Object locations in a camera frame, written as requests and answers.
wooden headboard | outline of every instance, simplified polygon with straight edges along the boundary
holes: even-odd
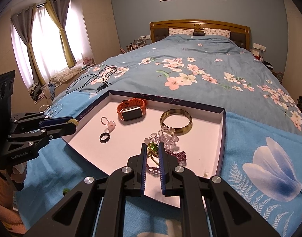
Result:
[[[150,23],[151,40],[157,42],[169,36],[169,28],[195,29],[203,28],[230,30],[230,39],[239,47],[250,50],[250,28],[237,24],[214,20],[167,20]]]

pink charm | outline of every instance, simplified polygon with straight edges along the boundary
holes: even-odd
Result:
[[[105,123],[103,122],[103,119],[106,119],[108,123],[105,124]],[[108,120],[107,118],[105,118],[105,117],[102,117],[102,118],[100,119],[100,121],[101,121],[101,123],[102,123],[103,125],[105,125],[105,126],[108,127],[108,131],[109,131],[109,132],[111,132],[112,130],[114,130],[115,127],[116,127],[116,123],[115,123],[114,121],[109,121],[109,120]]]

tortoiseshell bangle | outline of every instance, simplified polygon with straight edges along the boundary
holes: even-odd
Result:
[[[175,134],[186,134],[186,133],[188,133],[191,130],[191,128],[193,126],[192,117],[191,117],[191,115],[187,111],[184,111],[182,109],[171,109],[171,110],[165,111],[162,114],[161,118],[160,118],[161,127],[162,126],[167,126],[167,125],[164,124],[164,120],[167,117],[171,116],[171,115],[183,115],[183,116],[187,117],[189,119],[189,121],[190,121],[188,123],[188,125],[186,125],[184,127],[181,127],[181,128],[170,127],[170,128],[175,129]]]

sheer curtain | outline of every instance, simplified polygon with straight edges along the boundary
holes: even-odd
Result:
[[[68,68],[62,50],[59,29],[44,7],[36,9],[32,27],[32,47],[45,81],[59,71]]]
[[[65,24],[68,41],[77,64],[83,62],[82,54],[84,52],[82,37],[77,13],[71,7],[71,2],[68,9],[67,22]]]
[[[32,71],[29,62],[27,47],[19,37],[14,25],[11,23],[11,42],[13,45],[16,62],[19,68],[19,72],[24,80],[27,88],[31,86],[34,81],[32,78]]]

white pillow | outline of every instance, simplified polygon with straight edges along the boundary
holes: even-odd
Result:
[[[194,33],[194,29],[176,29],[176,28],[169,28],[169,35],[177,35],[177,34],[185,34],[192,36]]]
[[[205,32],[206,36],[209,36],[209,35],[219,35],[219,36],[230,38],[231,31],[229,31],[229,30],[212,29],[212,28],[203,28],[203,29],[204,29],[204,32]]]

